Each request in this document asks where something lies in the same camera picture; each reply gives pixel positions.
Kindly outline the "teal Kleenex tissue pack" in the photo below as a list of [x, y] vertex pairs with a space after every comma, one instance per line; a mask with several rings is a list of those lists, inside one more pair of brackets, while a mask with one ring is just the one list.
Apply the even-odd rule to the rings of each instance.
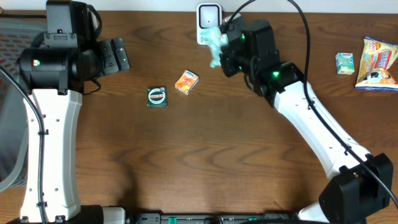
[[337, 53], [335, 55], [336, 71], [341, 75], [352, 75], [354, 73], [353, 53]]

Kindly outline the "orange Kleenex tissue pack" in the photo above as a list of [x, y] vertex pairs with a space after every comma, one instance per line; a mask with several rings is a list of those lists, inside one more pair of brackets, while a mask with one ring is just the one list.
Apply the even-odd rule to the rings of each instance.
[[189, 70], [185, 70], [176, 81], [174, 87], [185, 95], [188, 95], [192, 88], [198, 83], [199, 76]]

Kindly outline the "mint green wet wipes pack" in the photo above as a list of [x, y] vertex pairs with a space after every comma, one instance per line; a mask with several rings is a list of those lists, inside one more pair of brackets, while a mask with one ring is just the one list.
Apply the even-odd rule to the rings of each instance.
[[207, 45], [211, 51], [211, 62], [210, 67], [220, 67], [221, 66], [221, 48], [228, 45], [228, 36], [222, 34], [219, 27], [211, 27], [203, 29], [200, 32], [200, 37], [202, 43]]

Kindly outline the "cream yellow snack bag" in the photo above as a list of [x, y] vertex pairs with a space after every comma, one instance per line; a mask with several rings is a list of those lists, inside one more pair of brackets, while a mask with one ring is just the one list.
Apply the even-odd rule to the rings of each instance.
[[397, 79], [388, 70], [397, 60], [397, 44], [364, 38], [356, 90], [397, 92]]

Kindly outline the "green Zam-Buk box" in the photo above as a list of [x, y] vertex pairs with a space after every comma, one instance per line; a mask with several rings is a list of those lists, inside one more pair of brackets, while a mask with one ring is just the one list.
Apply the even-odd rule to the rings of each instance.
[[164, 86], [147, 89], [147, 105], [150, 108], [165, 108], [168, 106], [167, 89]]

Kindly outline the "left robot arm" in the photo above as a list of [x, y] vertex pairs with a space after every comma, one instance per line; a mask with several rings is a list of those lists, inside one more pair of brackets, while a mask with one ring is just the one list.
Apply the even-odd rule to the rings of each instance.
[[19, 223], [126, 223], [121, 207], [82, 205], [76, 183], [76, 129], [85, 83], [129, 70], [121, 38], [99, 40], [93, 6], [48, 1], [44, 46], [16, 66], [28, 118], [27, 189]]

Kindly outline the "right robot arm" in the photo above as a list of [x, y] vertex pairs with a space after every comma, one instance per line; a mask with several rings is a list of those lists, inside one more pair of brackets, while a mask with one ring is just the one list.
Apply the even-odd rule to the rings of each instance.
[[226, 44], [221, 67], [239, 72], [251, 91], [265, 98], [300, 133], [329, 180], [318, 200], [297, 216], [307, 222], [365, 223], [389, 206], [394, 166], [385, 154], [371, 154], [351, 138], [321, 104], [307, 76], [282, 62], [267, 20], [230, 17], [220, 27]]

